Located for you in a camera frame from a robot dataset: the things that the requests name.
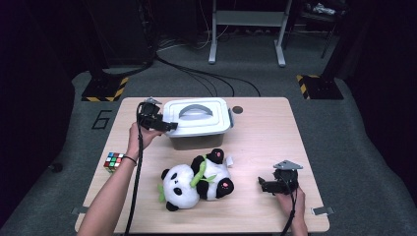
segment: gray carpet floor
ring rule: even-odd
[[[325,40],[295,33],[284,50],[286,67],[279,68],[273,48],[275,36],[234,36],[221,41],[215,65],[209,65],[209,45],[202,49],[176,46],[158,55],[181,66],[236,77],[253,83],[261,96],[289,99],[325,206],[333,207],[330,230],[317,235],[417,235],[417,209],[402,181],[389,169],[365,134],[361,115],[348,86],[336,79],[342,100],[306,100],[296,75],[319,75],[337,42],[332,41],[325,59]],[[110,69],[111,73],[131,68]],[[129,78],[118,101],[86,102],[81,94],[89,73],[73,79],[75,106],[66,144],[55,162],[60,173],[45,169],[43,175],[0,230],[0,235],[75,235],[73,207],[83,204],[92,175],[121,100],[128,96],[211,96],[196,79],[155,61]],[[258,96],[248,84],[228,81],[234,96]],[[212,80],[217,96],[232,96],[229,86]],[[212,93],[213,87],[207,84]],[[105,129],[91,127],[101,110],[109,118]]]

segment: rubik's cube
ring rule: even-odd
[[[104,162],[104,168],[110,173],[114,173],[116,171],[117,167],[119,167],[120,163],[122,162],[122,157],[125,154],[123,153],[117,153],[117,152],[110,152],[107,155],[107,158]]]

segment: black wristband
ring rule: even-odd
[[[122,160],[123,160],[124,158],[128,158],[128,159],[132,160],[132,161],[135,163],[135,166],[137,166],[137,165],[138,165],[138,162],[136,162],[136,160],[135,160],[134,158],[132,158],[132,157],[130,157],[130,156],[127,156],[127,155],[124,155],[124,156],[122,157]]]

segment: human arm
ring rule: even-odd
[[[304,213],[306,211],[306,194],[303,190],[298,187],[296,192],[292,194],[295,198],[295,193],[297,193],[297,202],[295,204],[295,214],[291,223],[291,233],[294,236],[306,236],[308,235],[307,225],[304,221]],[[292,210],[292,200],[290,195],[284,194],[275,194],[279,203],[281,204],[282,210],[289,217]]]
[[[153,138],[160,136],[163,132],[150,131],[141,127],[141,133],[143,135],[144,148],[146,148]],[[135,122],[129,130],[128,148],[125,152],[125,155],[134,160],[142,158],[139,156],[138,136],[138,125]],[[113,235],[126,200],[135,166],[135,163],[128,158],[122,160],[117,170],[106,181],[89,206],[78,235]]]

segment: stuffed panda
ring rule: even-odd
[[[166,208],[175,211],[192,208],[199,199],[214,201],[231,194],[234,185],[223,160],[223,150],[215,148],[211,153],[195,157],[191,166],[180,164],[165,169],[159,200],[166,201]]]

